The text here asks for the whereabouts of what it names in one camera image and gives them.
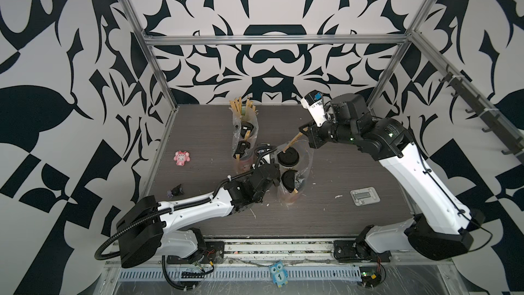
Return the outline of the red milk tea cup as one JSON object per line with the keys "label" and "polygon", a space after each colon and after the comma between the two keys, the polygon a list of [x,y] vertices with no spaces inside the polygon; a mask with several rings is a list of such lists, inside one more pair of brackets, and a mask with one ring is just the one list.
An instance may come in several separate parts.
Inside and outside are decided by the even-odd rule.
{"label": "red milk tea cup", "polygon": [[[299,195],[304,183],[304,178],[297,170],[289,169],[281,176],[281,185],[278,189],[280,200],[285,204],[293,204]],[[298,194],[293,194],[293,190],[297,189]]]}
{"label": "red milk tea cup", "polygon": [[241,122],[240,136],[242,139],[244,139],[244,135],[246,134],[248,130],[251,130],[251,135],[252,135],[254,133],[255,126],[251,124],[250,122],[245,122],[245,121]]}
{"label": "red milk tea cup", "polygon": [[[236,161],[235,154],[240,154],[240,160]],[[247,172],[253,164],[253,151],[249,141],[239,141],[233,154],[233,169],[237,174]]]}

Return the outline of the red milk tea cup back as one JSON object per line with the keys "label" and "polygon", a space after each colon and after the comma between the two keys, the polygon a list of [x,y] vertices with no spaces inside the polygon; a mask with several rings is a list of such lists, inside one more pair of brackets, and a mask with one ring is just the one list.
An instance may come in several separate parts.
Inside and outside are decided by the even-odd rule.
{"label": "red milk tea cup back", "polygon": [[[285,204],[293,204],[299,195],[304,183],[304,178],[297,170],[289,169],[281,176],[281,185],[278,189],[280,200]],[[298,194],[293,194],[293,190],[297,189]]]}

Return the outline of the clear plastic bag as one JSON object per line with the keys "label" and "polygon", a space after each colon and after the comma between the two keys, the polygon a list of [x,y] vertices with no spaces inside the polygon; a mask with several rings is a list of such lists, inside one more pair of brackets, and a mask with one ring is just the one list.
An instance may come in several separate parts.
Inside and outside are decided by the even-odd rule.
{"label": "clear plastic bag", "polygon": [[281,181],[277,188],[277,196],[281,203],[292,205],[303,194],[311,173],[314,150],[307,140],[298,140],[292,146],[284,143],[277,147],[275,161],[280,166]]}
{"label": "clear plastic bag", "polygon": [[236,174],[247,172],[255,162],[255,147],[259,132],[257,113],[253,106],[244,106],[233,112],[233,139],[231,158]]}

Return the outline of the cream milk tea cup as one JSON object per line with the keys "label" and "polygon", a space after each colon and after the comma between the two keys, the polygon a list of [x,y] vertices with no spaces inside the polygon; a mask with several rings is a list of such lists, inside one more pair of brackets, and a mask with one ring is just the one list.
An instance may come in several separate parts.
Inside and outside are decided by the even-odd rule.
{"label": "cream milk tea cup", "polygon": [[278,163],[287,168],[296,166],[300,161],[300,154],[293,147],[288,148],[285,152],[279,152],[276,157]]}

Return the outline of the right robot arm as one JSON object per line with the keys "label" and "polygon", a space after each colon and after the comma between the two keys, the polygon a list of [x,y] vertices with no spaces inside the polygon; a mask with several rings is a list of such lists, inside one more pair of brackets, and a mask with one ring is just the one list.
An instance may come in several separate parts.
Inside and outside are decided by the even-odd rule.
{"label": "right robot arm", "polygon": [[386,168],[420,212],[390,225],[369,225],[358,235],[350,260],[377,260],[390,251],[416,251],[440,261],[474,252],[472,232],[485,217],[456,198],[428,166],[412,133],[395,119],[375,117],[360,94],[324,101],[322,92],[305,95],[301,105],[312,121],[299,130],[311,148],[326,143],[356,146]]}

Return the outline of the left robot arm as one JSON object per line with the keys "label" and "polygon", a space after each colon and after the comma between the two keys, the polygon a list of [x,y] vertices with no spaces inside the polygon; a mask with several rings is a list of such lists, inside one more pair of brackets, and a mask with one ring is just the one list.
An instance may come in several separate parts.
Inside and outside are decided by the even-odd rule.
{"label": "left robot arm", "polygon": [[116,232],[97,248],[94,257],[98,261],[119,258],[125,269],[155,255],[199,261],[206,242],[194,224],[250,210],[280,181],[279,164],[269,163],[227,178],[204,195],[171,202],[147,196],[117,222]]}

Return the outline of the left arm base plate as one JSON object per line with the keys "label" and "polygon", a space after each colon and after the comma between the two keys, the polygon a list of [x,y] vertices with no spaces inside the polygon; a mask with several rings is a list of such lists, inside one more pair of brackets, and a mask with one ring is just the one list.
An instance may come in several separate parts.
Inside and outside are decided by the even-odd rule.
{"label": "left arm base plate", "polygon": [[168,255],[168,264],[193,264],[199,262],[208,264],[209,262],[220,263],[223,261],[225,243],[223,241],[206,241],[203,248],[198,248],[195,253],[187,258],[180,258],[176,255]]}

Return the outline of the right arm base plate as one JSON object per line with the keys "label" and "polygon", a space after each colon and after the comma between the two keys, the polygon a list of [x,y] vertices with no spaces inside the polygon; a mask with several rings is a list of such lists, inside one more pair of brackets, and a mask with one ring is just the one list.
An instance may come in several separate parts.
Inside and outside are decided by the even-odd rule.
{"label": "right arm base plate", "polygon": [[364,241],[335,240],[333,256],[337,262],[390,262],[391,252],[376,253]]}

